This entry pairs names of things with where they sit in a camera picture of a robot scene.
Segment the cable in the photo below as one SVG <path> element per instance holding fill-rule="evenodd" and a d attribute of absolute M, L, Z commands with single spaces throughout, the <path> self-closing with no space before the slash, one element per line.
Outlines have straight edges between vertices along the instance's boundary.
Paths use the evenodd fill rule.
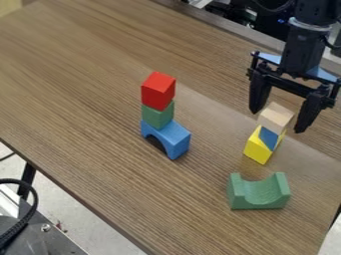
<path fill-rule="evenodd" d="M 277 14 L 277 13 L 280 13 L 280 12 L 288 9 L 295 2 L 295 0 L 288 0 L 285 4 L 279 6 L 275 9 L 267 8 L 266 6 L 259 3 L 258 0 L 251 0 L 251 2 L 256 4 L 259 8 L 261 8 L 263 11 L 267 12 L 268 14 Z"/>
<path fill-rule="evenodd" d="M 341 45 L 333 45 L 333 44 L 329 43 L 327 36 L 323 36 L 322 40 L 323 40 L 324 44 L 332 50 L 340 50 L 341 49 Z"/>
<path fill-rule="evenodd" d="M 10 157 L 13 156 L 13 155 L 15 155 L 14 152 L 12 152 L 12 153 L 10 153 L 10 154 L 4 156 L 4 157 L 1 157 L 1 158 L 0 158 L 0 162 L 3 161 L 3 160 L 6 160 L 7 158 L 10 158 Z"/>
<path fill-rule="evenodd" d="M 0 184 L 18 184 L 23 186 L 31 191 L 33 195 L 33 204 L 27 214 L 16 224 L 14 224 L 10 229 L 8 229 L 5 233 L 0 236 L 0 253 L 3 251 L 10 241 L 13 240 L 20 232 L 27 226 L 27 223 L 33 217 L 33 215 L 37 211 L 38 207 L 38 194 L 37 191 L 27 182 L 19 180 L 19 179 L 0 179 Z"/>

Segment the robotic arm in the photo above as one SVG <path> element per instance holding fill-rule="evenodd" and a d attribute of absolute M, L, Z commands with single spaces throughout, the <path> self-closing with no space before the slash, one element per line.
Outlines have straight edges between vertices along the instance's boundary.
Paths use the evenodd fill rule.
<path fill-rule="evenodd" d="M 340 21 L 341 0 L 289 0 L 276 9 L 267 9 L 258 0 L 248 0 L 256 8 L 271 15 L 295 5 L 295 17 L 289 21 L 290 32 L 282 56 L 260 52 L 252 53 L 249 108 L 256 114 L 266 104 L 272 87 L 306 99 L 295 126 L 296 132 L 305 132 L 322 110 L 333 108 L 341 87 L 341 79 L 319 67 L 326 47 L 338 48 L 328 42 L 332 25 Z M 316 89 L 293 79 L 313 80 L 320 83 Z"/>

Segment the floor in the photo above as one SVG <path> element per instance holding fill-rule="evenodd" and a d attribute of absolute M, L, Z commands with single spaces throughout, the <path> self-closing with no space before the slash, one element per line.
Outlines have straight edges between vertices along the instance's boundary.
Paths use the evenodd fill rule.
<path fill-rule="evenodd" d="M 0 158 L 10 152 L 0 143 Z M 24 165 L 17 155 L 0 162 L 0 178 L 20 178 Z M 39 193 L 39 211 L 53 223 L 60 223 L 62 230 L 89 254 L 146 255 L 42 174 L 37 174 L 34 187 Z"/>

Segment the toy block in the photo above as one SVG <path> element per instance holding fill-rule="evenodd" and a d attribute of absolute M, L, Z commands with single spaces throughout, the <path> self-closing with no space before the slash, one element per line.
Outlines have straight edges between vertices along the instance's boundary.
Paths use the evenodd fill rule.
<path fill-rule="evenodd" d="M 257 161 L 260 164 L 266 164 L 267 161 L 273 154 L 273 151 L 270 150 L 267 145 L 259 138 L 259 133 L 261 130 L 261 126 L 254 131 L 251 137 L 248 139 L 246 143 L 246 147 L 244 149 L 244 154 L 253 160 Z M 286 131 L 284 131 L 277 140 L 277 145 L 281 143 L 285 136 Z"/>
<path fill-rule="evenodd" d="M 157 130 L 145 121 L 141 121 L 141 133 L 144 138 L 150 135 L 156 137 L 164 146 L 170 159 L 177 159 L 189 149 L 191 134 L 176 121 L 170 121 L 161 130 Z"/>
<path fill-rule="evenodd" d="M 266 127 L 261 127 L 259 138 L 265 143 L 265 145 L 274 151 L 278 144 L 279 135 Z"/>
<path fill-rule="evenodd" d="M 264 109 L 259 117 L 258 124 L 281 135 L 292 120 L 294 113 L 279 104 L 272 102 Z"/>
<path fill-rule="evenodd" d="M 149 108 L 163 111 L 175 95 L 175 78 L 153 72 L 142 85 L 142 102 Z"/>
<path fill-rule="evenodd" d="M 290 187 L 284 172 L 276 172 L 260 181 L 246 181 L 239 173 L 232 173 L 227 197 L 232 210 L 280 209 L 290 199 Z"/>
<path fill-rule="evenodd" d="M 166 126 L 172 120 L 173 115 L 174 101 L 171 101 L 163 112 L 142 105 L 143 120 L 156 129 L 164 128 L 164 126 Z"/>

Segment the block tower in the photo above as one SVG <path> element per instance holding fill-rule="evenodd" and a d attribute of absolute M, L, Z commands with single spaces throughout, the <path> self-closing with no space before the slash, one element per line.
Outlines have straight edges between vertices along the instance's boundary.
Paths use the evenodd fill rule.
<path fill-rule="evenodd" d="M 258 118 L 258 127 L 248 139 L 244 154 L 260 164 L 266 164 L 285 137 L 286 127 L 294 113 L 277 103 L 271 103 Z"/>
<path fill-rule="evenodd" d="M 176 159 L 189 149 L 190 132 L 173 120 L 175 78 L 153 72 L 142 84 L 141 133 L 154 136 L 167 156 Z"/>

